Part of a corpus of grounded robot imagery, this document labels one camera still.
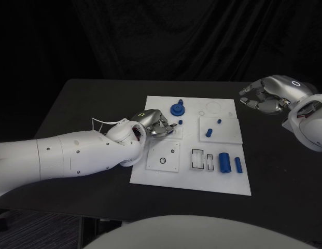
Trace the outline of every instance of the blue cylinder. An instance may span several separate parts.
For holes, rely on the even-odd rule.
[[[212,137],[212,132],[213,132],[213,129],[209,129],[206,133],[206,137]]]
[[[238,173],[244,173],[239,157],[235,158],[235,161],[236,161]]]
[[[170,113],[176,116],[176,117],[180,117],[183,114],[185,114],[185,106],[183,106],[183,100],[179,101],[177,104],[175,104],[172,107],[170,107]]]
[[[222,173],[231,173],[231,154],[221,153],[219,154],[219,166],[221,166],[221,172]]]

